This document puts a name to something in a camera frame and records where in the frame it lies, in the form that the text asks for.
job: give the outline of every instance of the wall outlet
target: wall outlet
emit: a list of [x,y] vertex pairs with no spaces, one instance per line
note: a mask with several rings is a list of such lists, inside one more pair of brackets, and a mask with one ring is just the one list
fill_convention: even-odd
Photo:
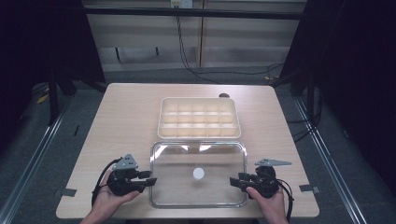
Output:
[[171,0],[171,8],[181,7],[181,0]]
[[192,8],[192,0],[171,0],[171,8]]
[[181,0],[182,8],[192,8],[192,0]]

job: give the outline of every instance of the aluminum rail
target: aluminum rail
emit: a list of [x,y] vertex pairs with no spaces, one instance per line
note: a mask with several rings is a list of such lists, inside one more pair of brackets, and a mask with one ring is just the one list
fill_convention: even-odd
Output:
[[269,12],[198,8],[168,7],[26,7],[28,12],[97,14],[97,15],[138,15],[138,16],[179,16],[179,17],[214,17],[268,20],[301,20],[306,17],[323,17],[324,15],[305,15],[300,12]]
[[[307,110],[304,105],[304,102],[301,98],[297,98],[296,102],[298,110],[303,117],[303,119],[308,120]],[[352,192],[349,190],[347,183],[342,177],[340,171],[338,170],[337,165],[332,159],[332,154],[329,149],[327,149],[320,133],[316,127],[314,127],[310,121],[305,122],[306,128],[311,130],[310,135],[312,140],[317,147],[318,153],[323,160],[323,163],[329,172],[330,177],[332,178],[332,182],[337,188],[338,193],[340,194],[341,199],[344,202],[346,210],[348,211],[350,217],[352,218],[353,223],[355,224],[367,224],[367,220],[365,219],[361,208],[359,207],[358,202],[353,196]]]
[[0,211],[0,224],[9,224],[17,213],[18,208],[21,205],[21,202],[29,189],[30,184],[37,173],[37,170],[44,160],[47,151],[49,150],[50,143],[52,142],[53,137],[58,132],[59,126],[62,123],[64,118],[64,113],[70,105],[71,100],[65,103],[64,109],[58,118],[49,126],[44,133],[43,138],[41,139],[38,147],[35,150],[35,154],[30,159],[27,164],[25,170],[23,171],[20,179],[18,180],[17,185],[14,187],[14,190],[9,194],[7,200],[5,201],[3,207]]

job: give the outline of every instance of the black curtain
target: black curtain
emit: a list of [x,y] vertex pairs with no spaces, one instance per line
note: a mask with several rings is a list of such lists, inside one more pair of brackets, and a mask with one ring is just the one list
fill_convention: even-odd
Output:
[[396,195],[396,2],[308,1],[281,78],[312,78],[363,157]]
[[1,148],[17,129],[17,120],[35,84],[71,79],[105,82],[86,15],[52,13],[42,7],[83,7],[79,0],[5,0],[0,3]]

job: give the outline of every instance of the white compartment tray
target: white compartment tray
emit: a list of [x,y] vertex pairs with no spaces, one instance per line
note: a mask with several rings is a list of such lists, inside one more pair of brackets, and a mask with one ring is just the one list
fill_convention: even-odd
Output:
[[230,98],[165,98],[158,135],[163,139],[238,138],[235,103]]

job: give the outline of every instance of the small white object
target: small white object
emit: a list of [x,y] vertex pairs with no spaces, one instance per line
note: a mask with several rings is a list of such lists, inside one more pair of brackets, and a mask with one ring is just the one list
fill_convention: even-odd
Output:
[[199,179],[202,179],[204,177],[205,171],[201,167],[197,167],[192,172],[192,175],[194,176],[194,179],[199,180]]

